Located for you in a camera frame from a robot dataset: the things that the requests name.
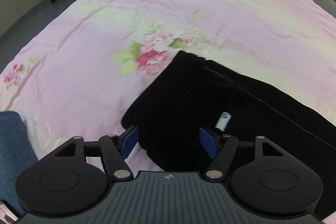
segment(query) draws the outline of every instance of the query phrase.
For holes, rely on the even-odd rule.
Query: white label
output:
[[[218,128],[219,130],[224,131],[230,119],[231,119],[230,113],[223,112],[220,118],[218,119],[218,122],[215,128]]]

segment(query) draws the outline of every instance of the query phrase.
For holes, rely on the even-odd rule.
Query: metal screw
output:
[[[114,172],[114,175],[118,179],[125,179],[125,178],[128,178],[131,175],[131,173],[128,170],[120,169]]]
[[[223,173],[218,170],[210,170],[206,173],[206,175],[211,179],[219,179]]]

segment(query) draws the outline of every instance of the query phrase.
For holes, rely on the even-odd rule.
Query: pink flower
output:
[[[184,33],[180,36],[180,38],[186,43],[190,43],[191,40],[194,39],[194,37],[190,33]]]
[[[173,42],[173,35],[162,30],[154,31],[153,33],[145,34],[145,40],[142,41],[143,46],[141,52],[146,53],[150,50],[163,52],[169,49],[169,45]]]
[[[12,72],[7,73],[4,79],[4,83],[9,84],[14,79],[14,74]]]
[[[173,57],[168,51],[157,52],[150,50],[137,57],[135,62],[139,64],[138,70],[145,71],[149,75],[154,75],[167,67]]]
[[[15,64],[14,66],[13,66],[13,70],[14,71],[22,71],[22,69],[23,69],[23,64],[21,63],[21,64]]]

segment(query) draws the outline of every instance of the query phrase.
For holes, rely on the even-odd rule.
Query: ribbed gray surface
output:
[[[141,172],[120,182],[95,208],[77,216],[43,219],[25,215],[19,224],[315,224],[311,215],[292,220],[267,219],[240,208],[226,188],[199,179],[198,173]]]

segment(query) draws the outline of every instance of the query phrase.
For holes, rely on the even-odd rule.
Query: white stitching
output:
[[[295,124],[296,126],[298,126],[299,128],[303,129],[305,132],[309,133],[310,135],[314,136],[315,138],[319,139],[321,142],[324,142],[325,144],[329,145],[331,148],[335,149],[335,147],[333,147],[332,145],[328,144],[326,141],[320,139],[319,137],[315,136],[313,133],[310,133],[309,131],[305,130],[302,126],[298,125],[297,123],[293,122],[290,118],[288,118],[287,116],[283,115],[281,112],[277,111],[276,109],[274,109],[273,107],[271,107],[269,104],[265,103],[264,101],[260,100],[258,97],[256,97],[255,95],[253,95],[252,93],[250,93],[249,91],[245,90],[244,88],[242,88],[240,85],[236,84],[235,82],[233,82],[231,79],[221,75],[220,73],[218,73],[217,71],[214,71],[212,69],[209,69],[207,67],[203,67],[204,69],[226,79],[227,81],[229,81],[230,83],[236,85],[237,87],[239,87],[241,90],[243,90],[245,93],[249,94],[250,96],[252,96],[253,98],[257,99],[258,101],[262,102],[263,104],[267,105],[270,109],[272,109],[273,111],[279,113],[280,115],[284,116],[287,120],[289,120],[290,122],[292,122],[293,124]]]

